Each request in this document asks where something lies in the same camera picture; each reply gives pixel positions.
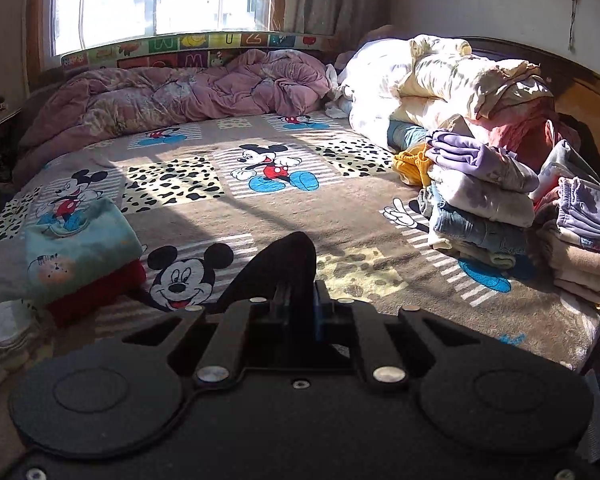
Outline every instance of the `silver rivet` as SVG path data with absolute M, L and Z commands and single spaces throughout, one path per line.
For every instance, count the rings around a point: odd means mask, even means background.
M 229 376 L 229 370 L 223 366 L 205 366 L 198 370 L 198 378 L 205 383 L 219 383 Z
M 26 478 L 27 480 L 46 480 L 46 475 L 42 469 L 32 467 L 27 471 Z
M 296 390 L 306 390 L 309 386 L 311 386 L 311 383 L 309 381 L 305 381 L 304 379 L 298 379 L 297 381 L 294 381 L 294 388 Z
M 571 469 L 563 469 L 555 476 L 555 480 L 576 480 L 576 473 Z
M 407 374 L 395 366 L 381 366 L 374 370 L 374 379 L 379 383 L 399 383 Z

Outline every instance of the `yellow patch with black spots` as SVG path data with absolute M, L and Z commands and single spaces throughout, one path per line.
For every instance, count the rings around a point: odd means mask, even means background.
M 407 287 L 375 247 L 345 249 L 343 256 L 318 256 L 316 278 L 324 280 L 332 298 L 355 298 L 367 303 Z

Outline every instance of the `hanging string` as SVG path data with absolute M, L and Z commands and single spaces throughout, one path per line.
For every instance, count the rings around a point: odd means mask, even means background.
M 574 51 L 573 47 L 573 23 L 576 21 L 576 9 L 578 8 L 578 0 L 571 0 L 571 27 L 569 28 L 569 50 Z

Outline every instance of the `red fabric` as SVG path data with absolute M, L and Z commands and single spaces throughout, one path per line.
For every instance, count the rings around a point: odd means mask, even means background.
M 560 140 L 580 149 L 580 137 L 573 128 L 560 122 L 552 97 L 540 97 L 519 105 L 502 108 L 490 118 L 466 119 L 475 137 L 488 137 L 490 146 L 507 148 L 518 160 L 539 171 Z
M 46 309 L 53 316 L 56 325 L 62 328 L 101 306 L 113 303 L 117 296 L 138 288 L 144 280 L 146 280 L 144 267 L 140 260 L 134 260 L 109 276 L 49 303 Z

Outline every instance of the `wooden headboard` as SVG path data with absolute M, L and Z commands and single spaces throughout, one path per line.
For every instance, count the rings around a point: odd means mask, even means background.
M 590 136 L 578 128 L 582 137 L 580 154 L 600 175 L 600 76 L 569 59 L 521 43 L 493 38 L 464 39 L 478 56 L 494 60 L 526 59 L 540 65 L 542 78 L 555 96 L 555 110 L 589 127 Z

